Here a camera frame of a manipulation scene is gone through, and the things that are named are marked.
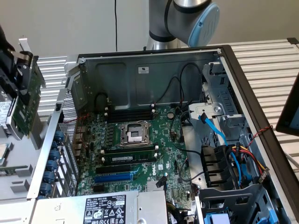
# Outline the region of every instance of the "cpu socket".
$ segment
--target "cpu socket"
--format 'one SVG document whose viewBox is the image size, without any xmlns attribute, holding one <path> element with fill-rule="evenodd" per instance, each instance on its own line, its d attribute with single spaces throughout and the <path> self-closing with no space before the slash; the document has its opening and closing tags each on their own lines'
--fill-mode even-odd
<svg viewBox="0 0 299 224">
<path fill-rule="evenodd" d="M 130 122 L 121 125 L 122 147 L 147 146 L 151 145 L 149 127 L 151 124 L 146 121 Z"/>
</svg>

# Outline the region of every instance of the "green expansion card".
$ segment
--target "green expansion card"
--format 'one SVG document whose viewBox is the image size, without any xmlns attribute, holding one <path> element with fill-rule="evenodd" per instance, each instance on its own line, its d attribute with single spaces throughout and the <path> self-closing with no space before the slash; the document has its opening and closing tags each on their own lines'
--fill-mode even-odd
<svg viewBox="0 0 299 224">
<path fill-rule="evenodd" d="M 78 132 L 82 133 L 82 136 L 77 137 L 77 139 L 83 139 L 83 145 L 85 146 L 87 144 L 90 146 L 91 143 L 93 146 L 89 147 L 87 153 L 83 147 L 81 149 L 80 180 L 77 195 L 131 190 L 138 190 L 140 192 L 158 190 L 156 182 L 162 176 L 166 175 L 167 201 L 174 203 L 178 208 L 190 208 L 192 198 L 194 198 L 191 191 L 191 184 L 189 182 L 182 181 L 178 176 L 178 170 L 175 170 L 175 166 L 177 166 L 178 169 L 181 168 L 187 157 L 186 153 L 176 149 L 171 141 L 169 129 L 172 120 L 167 118 L 167 113 L 170 111 L 174 112 L 174 109 L 171 109 L 169 106 L 158 107 L 153 120 L 147 120 L 147 124 L 149 126 L 149 141 L 151 141 L 149 142 L 148 147 L 156 144 L 159 146 L 156 161 L 130 164 L 131 173 L 134 173 L 133 180 L 103 182 L 101 184 L 94 183 L 94 178 L 99 176 L 96 174 L 96 169 L 104 167 L 101 162 L 101 150 L 103 152 L 103 149 L 107 148 L 108 145 L 112 145 L 112 148 L 117 148 L 115 146 L 120 143 L 121 126 L 126 123 L 107 124 L 107 122 L 103 120 L 102 115 L 100 116 L 95 114 L 92 114 L 85 120 L 79 120 L 77 131 L 79 130 Z M 176 142 L 178 142 L 181 133 L 179 117 L 174 120 L 172 131 L 177 133 Z M 178 146 L 185 148 L 184 143 Z M 190 171 L 188 168 L 185 168 L 182 171 L 182 176 L 184 178 L 190 178 Z M 192 196 L 187 197 L 188 191 L 191 192 Z"/>
<path fill-rule="evenodd" d="M 34 117 L 41 99 L 42 82 L 41 78 L 32 72 L 28 87 L 28 93 L 30 95 L 29 104 L 24 105 L 20 99 L 16 102 L 13 119 L 24 135 L 28 135 L 31 132 Z"/>
</svg>

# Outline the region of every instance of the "white wall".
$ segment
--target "white wall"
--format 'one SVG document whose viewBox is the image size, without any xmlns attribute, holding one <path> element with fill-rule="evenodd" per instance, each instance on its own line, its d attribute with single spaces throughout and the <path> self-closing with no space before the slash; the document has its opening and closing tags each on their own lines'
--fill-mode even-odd
<svg viewBox="0 0 299 224">
<path fill-rule="evenodd" d="M 299 0 L 214 1 L 221 19 L 211 43 L 299 38 Z M 117 5 L 119 51 L 142 50 L 148 0 Z M 115 51 L 113 0 L 0 0 L 0 24 L 11 44 L 25 35 L 41 56 Z"/>
<path fill-rule="evenodd" d="M 299 0 L 213 0 L 220 22 L 211 43 L 299 39 Z"/>
<path fill-rule="evenodd" d="M 142 49 L 148 2 L 117 0 L 117 17 L 118 50 Z M 0 0 L 0 24 L 12 45 L 25 35 L 41 56 L 115 51 L 114 0 Z"/>
</svg>

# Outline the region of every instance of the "black frame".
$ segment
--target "black frame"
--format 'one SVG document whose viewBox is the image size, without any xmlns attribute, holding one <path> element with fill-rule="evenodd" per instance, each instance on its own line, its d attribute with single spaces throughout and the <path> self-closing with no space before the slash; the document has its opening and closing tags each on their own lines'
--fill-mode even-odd
<svg viewBox="0 0 299 224">
<path fill-rule="evenodd" d="M 284 109 L 281 112 L 278 123 L 276 124 L 276 131 L 299 136 L 299 129 L 289 127 L 293 120 L 296 111 L 299 107 L 299 73 L 285 103 Z"/>
<path fill-rule="evenodd" d="M 221 49 L 220 56 L 224 57 L 229 67 L 231 75 L 238 87 L 241 97 L 251 116 L 252 122 L 257 130 L 268 127 L 270 124 L 256 98 L 254 92 L 245 77 L 245 74 L 229 45 L 207 46 L 200 48 L 183 48 L 183 49 L 166 49 L 166 50 L 147 50 L 133 52 L 115 52 L 115 53 L 99 53 L 99 54 L 82 54 L 79 58 L 87 57 L 111 57 L 111 56 L 136 56 L 146 54 L 160 54 L 180 51 L 196 51 Z M 283 188 L 286 198 L 291 206 L 291 209 L 299 222 L 299 181 L 293 172 L 288 159 L 286 158 L 280 143 L 278 142 L 273 130 L 268 130 L 260 135 L 261 142 L 270 159 L 274 171 Z"/>
</svg>

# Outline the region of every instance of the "black cable on wall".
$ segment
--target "black cable on wall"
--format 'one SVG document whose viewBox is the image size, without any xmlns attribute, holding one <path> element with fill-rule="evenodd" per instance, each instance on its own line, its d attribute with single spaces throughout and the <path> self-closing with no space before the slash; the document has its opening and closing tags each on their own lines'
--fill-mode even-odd
<svg viewBox="0 0 299 224">
<path fill-rule="evenodd" d="M 115 50 L 117 51 L 117 15 L 116 15 L 116 0 L 114 0 L 114 16 L 115 16 Z"/>
</svg>

